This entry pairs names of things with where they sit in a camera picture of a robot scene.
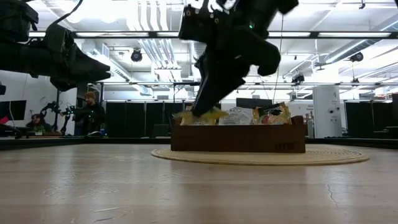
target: man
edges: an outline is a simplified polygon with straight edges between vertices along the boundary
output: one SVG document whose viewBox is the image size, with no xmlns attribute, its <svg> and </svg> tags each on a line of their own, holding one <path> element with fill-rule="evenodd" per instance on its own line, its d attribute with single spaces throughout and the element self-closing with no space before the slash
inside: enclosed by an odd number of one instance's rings
<svg viewBox="0 0 398 224">
<path fill-rule="evenodd" d="M 85 94 L 87 105 L 73 116 L 74 121 L 83 120 L 83 135 L 93 131 L 99 131 L 101 124 L 105 123 L 105 110 L 95 101 L 95 94 L 89 91 Z"/>
</svg>

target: chip bag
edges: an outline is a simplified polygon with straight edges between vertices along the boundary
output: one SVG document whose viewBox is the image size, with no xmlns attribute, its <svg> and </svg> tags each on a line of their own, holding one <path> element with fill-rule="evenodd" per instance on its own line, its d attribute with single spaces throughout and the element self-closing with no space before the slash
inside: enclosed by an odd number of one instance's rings
<svg viewBox="0 0 398 224">
<path fill-rule="evenodd" d="M 277 103 L 257 109 L 257 123 L 267 125 L 292 124 L 290 112 L 285 103 Z"/>
<path fill-rule="evenodd" d="M 200 118 L 197 118 L 192 115 L 191 109 L 192 107 L 188 106 L 186 108 L 187 111 L 176 114 L 177 118 L 182 118 L 181 125 L 215 125 L 218 119 L 228 116 L 227 112 L 214 107 Z"/>
<path fill-rule="evenodd" d="M 220 119 L 220 125 L 250 125 L 253 124 L 253 109 L 234 107 L 229 109 L 228 116 Z"/>
</svg>

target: wooden floor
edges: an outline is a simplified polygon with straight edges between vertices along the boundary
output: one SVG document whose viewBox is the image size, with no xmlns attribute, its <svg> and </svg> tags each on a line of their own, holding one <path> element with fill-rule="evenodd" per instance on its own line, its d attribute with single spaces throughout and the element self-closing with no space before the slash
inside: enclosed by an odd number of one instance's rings
<svg viewBox="0 0 398 224">
<path fill-rule="evenodd" d="M 398 223 L 398 151 L 316 167 L 167 161 L 161 146 L 0 151 L 0 223 Z"/>
</svg>

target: cardboard box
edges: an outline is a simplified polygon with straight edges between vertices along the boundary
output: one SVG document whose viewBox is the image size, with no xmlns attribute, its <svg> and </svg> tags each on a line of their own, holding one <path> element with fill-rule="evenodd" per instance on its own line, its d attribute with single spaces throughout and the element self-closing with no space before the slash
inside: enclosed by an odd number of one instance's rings
<svg viewBox="0 0 398 224">
<path fill-rule="evenodd" d="M 305 153 L 303 125 L 176 126 L 172 151 Z"/>
</svg>

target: jute rug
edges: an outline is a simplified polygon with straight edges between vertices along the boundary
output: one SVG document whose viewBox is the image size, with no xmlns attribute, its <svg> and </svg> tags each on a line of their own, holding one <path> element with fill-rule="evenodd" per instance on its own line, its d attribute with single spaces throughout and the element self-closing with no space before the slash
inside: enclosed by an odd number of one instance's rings
<svg viewBox="0 0 398 224">
<path fill-rule="evenodd" d="M 185 162 L 249 166 L 315 166 L 362 162 L 368 156 L 355 152 L 349 146 L 309 144 L 305 154 L 255 152 L 175 152 L 169 148 L 151 152 L 155 157 Z"/>
</svg>

